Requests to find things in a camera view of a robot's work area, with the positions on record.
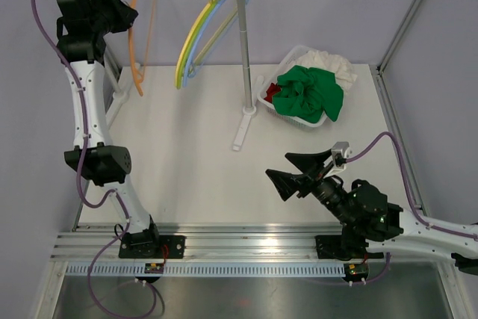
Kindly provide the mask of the orange hanger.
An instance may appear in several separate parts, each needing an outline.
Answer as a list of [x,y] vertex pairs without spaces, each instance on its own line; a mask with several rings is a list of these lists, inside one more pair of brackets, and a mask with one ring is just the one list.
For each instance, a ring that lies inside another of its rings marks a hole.
[[122,50],[121,64],[128,67],[132,88],[139,97],[145,95],[145,81],[151,60],[152,40],[155,35],[155,20],[158,0],[123,0],[139,12],[134,25],[121,40],[118,51]]

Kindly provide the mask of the lime green hanger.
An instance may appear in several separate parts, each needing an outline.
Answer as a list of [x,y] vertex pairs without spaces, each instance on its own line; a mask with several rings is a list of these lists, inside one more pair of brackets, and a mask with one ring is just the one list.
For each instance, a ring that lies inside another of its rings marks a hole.
[[216,49],[219,45],[219,42],[222,38],[229,32],[232,25],[238,19],[238,7],[235,6],[228,16],[223,20],[223,22],[219,25],[217,30],[211,35],[210,39],[205,43],[201,50],[198,50],[199,44],[202,41],[202,38],[205,35],[208,26],[212,22],[215,15],[221,10],[222,6],[228,0],[220,0],[216,7],[211,11],[211,13],[207,16],[206,20],[204,21],[202,27],[199,30],[199,33],[196,39],[193,41],[193,45],[190,49],[190,54],[186,60],[186,67],[184,69],[184,75],[182,79],[182,85],[184,87],[187,86],[187,83],[190,79],[194,78],[197,73],[201,70],[207,59],[210,57],[211,53]]

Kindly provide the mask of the yellow hanger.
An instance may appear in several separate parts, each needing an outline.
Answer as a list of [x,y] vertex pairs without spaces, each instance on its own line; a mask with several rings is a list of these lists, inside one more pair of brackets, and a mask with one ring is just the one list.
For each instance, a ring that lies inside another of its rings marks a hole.
[[179,58],[176,63],[176,70],[175,70],[175,87],[177,90],[183,87],[182,79],[184,75],[184,69],[186,67],[186,60],[190,54],[190,49],[193,45],[193,41],[196,39],[200,28],[202,27],[204,21],[206,20],[207,16],[211,13],[211,11],[216,7],[217,3],[220,0],[209,0],[202,11],[199,13],[198,17],[196,18],[195,22],[190,28],[190,31],[184,41],[182,49],[179,54]]

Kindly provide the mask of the green t shirt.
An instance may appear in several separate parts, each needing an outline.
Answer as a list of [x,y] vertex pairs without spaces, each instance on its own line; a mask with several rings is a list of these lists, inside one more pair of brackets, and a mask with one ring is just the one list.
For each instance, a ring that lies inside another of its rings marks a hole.
[[332,72],[294,65],[277,77],[281,92],[273,97],[276,111],[316,123],[321,115],[336,121],[344,103],[344,92]]

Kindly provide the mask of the red t shirt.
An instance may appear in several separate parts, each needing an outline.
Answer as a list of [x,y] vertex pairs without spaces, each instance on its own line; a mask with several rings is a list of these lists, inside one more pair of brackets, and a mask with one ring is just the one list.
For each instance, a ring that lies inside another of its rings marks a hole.
[[273,102],[273,97],[281,92],[281,87],[275,83],[271,83],[270,86],[266,90],[266,95],[264,97],[264,100],[266,102],[272,103]]

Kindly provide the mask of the beige t shirt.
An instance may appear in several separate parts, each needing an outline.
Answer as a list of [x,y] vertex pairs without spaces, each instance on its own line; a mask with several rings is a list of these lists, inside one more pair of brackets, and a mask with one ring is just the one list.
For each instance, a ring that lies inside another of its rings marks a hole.
[[349,93],[358,78],[352,64],[346,58],[340,55],[331,55],[326,51],[309,50],[298,57],[294,61],[294,65],[332,72],[335,75],[335,82],[345,95]]

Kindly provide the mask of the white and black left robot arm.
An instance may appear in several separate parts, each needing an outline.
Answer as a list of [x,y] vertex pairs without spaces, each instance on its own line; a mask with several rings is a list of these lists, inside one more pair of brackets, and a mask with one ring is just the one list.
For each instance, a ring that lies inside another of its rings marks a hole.
[[57,48],[66,62],[75,114],[74,148],[64,153],[77,180],[91,181],[112,199],[125,218],[119,234],[120,258],[152,258],[161,239],[151,215],[141,205],[131,182],[131,156],[111,139],[105,102],[104,37],[127,31],[137,11],[121,0],[56,0]]

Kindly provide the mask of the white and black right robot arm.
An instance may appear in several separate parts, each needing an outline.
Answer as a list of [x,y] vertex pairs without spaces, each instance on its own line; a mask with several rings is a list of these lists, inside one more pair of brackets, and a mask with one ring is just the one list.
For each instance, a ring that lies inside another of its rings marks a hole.
[[370,182],[356,179],[350,191],[334,171],[348,162],[336,149],[316,154],[287,153],[298,174],[266,170],[279,196],[287,201],[312,195],[341,224],[338,235],[317,235],[320,259],[351,261],[381,258],[385,253],[405,253],[451,261],[459,271],[477,274],[477,226],[433,225],[389,202]]

